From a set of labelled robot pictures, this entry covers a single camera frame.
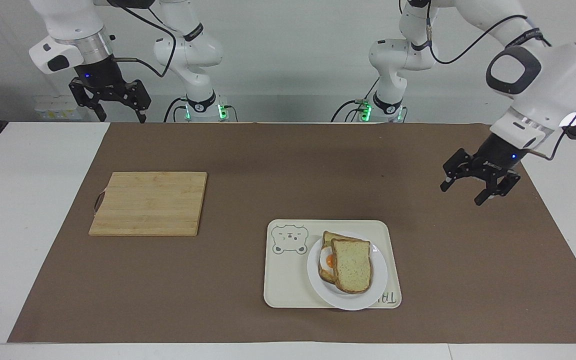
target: round plate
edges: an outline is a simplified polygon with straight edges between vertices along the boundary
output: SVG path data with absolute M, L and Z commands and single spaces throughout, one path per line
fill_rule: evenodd
M 357 239 L 362 237 L 356 235 L 348 235 Z M 354 312 L 356 310 L 363 310 L 374 303 L 377 303 L 380 297 L 384 295 L 386 285 L 388 283 L 388 268 L 386 267 L 386 260 L 384 255 L 379 251 L 379 248 L 372 244 L 372 251 L 370 251 L 370 262 L 372 262 L 372 284 L 368 291 L 362 294 L 348 294 L 338 289 L 334 284 L 330 284 L 320 278 L 320 253 L 322 252 L 322 239 L 319 239 L 310 249 L 308 253 L 307 271 L 308 279 L 315 292 L 326 303 L 341 310 L 349 310 Z

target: green light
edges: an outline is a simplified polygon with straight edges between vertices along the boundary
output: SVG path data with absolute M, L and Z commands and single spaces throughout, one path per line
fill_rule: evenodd
M 226 119 L 228 117 L 228 111 L 224 110 L 224 107 L 220 104 L 218 104 L 217 107 L 219 109 L 219 117 L 221 120 Z
M 363 114 L 361 114 L 361 121 L 368 122 L 370 121 L 370 114 L 373 112 L 373 107 L 369 104 L 365 104 L 366 109 L 363 110 Z

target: white wall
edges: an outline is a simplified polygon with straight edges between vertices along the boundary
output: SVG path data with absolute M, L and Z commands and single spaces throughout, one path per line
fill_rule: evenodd
M 576 41 L 576 1 L 524 0 L 531 18 L 554 44 Z M 373 41 L 400 37 L 396 0 L 195 0 L 206 30 L 225 50 L 220 66 L 208 69 L 215 88 L 238 109 L 242 121 L 328 121 L 343 101 L 363 97 L 377 77 L 368 62 Z M 158 30 L 120 9 L 99 7 L 120 57 L 157 64 Z M 33 96 L 69 95 L 74 72 L 46 76 L 30 61 L 28 48 L 46 36 L 44 23 L 27 0 L 0 0 L 0 117 L 34 119 Z M 439 57 L 457 55 L 480 32 L 457 11 L 446 9 L 434 27 Z M 492 123 L 509 105 L 485 84 L 485 69 L 501 46 L 487 38 L 449 66 L 409 73 L 409 120 Z M 151 121 L 185 91 L 171 73 L 159 79 L 138 64 L 122 64 L 126 80 L 141 79 L 153 98 Z M 106 104 L 109 120 L 135 121 L 130 109 Z

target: black button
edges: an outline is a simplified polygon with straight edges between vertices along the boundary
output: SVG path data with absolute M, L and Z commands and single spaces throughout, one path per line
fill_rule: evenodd
M 68 59 L 64 55 L 58 55 L 54 59 L 48 61 L 48 69 L 50 71 L 59 71 L 68 69 L 71 66 L 71 63 L 68 62 Z

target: silver metal joint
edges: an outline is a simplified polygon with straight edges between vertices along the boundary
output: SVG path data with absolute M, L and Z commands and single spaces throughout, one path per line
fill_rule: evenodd
M 113 54 L 110 38 L 103 27 L 99 32 L 82 39 L 56 39 L 57 43 L 76 46 L 84 58 L 82 65 L 98 63 Z

